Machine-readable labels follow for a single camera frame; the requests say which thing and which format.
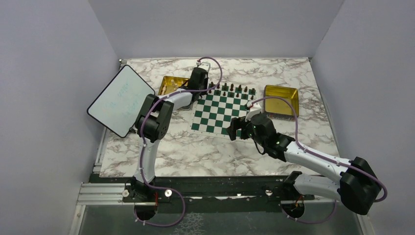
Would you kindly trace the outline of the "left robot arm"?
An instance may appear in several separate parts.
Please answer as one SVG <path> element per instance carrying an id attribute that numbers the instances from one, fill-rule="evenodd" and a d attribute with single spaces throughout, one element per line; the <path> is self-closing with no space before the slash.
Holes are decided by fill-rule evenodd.
<path id="1" fill-rule="evenodd" d="M 167 133 L 173 111 L 192 105 L 207 93 L 210 65 L 202 63 L 192 71 L 190 79 L 175 92 L 156 96 L 149 94 L 135 122 L 137 134 L 142 138 L 138 166 L 131 180 L 131 192 L 142 201 L 153 197 L 150 185 L 155 178 L 155 159 L 161 139 Z"/>

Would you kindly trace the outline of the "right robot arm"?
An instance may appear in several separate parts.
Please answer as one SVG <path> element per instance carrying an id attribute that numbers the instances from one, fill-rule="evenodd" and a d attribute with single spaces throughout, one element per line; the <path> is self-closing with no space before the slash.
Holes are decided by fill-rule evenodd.
<path id="1" fill-rule="evenodd" d="M 341 201 L 350 211 L 366 215 L 381 191 L 381 184 L 368 162 L 360 157 L 354 160 L 317 153 L 296 142 L 293 137 L 276 131 L 265 114 L 256 114 L 250 120 L 235 117 L 226 128 L 232 141 L 252 139 L 262 154 L 274 159 L 302 165 L 316 173 L 292 173 L 282 186 L 283 195 L 295 199 L 299 195 L 319 195 Z"/>

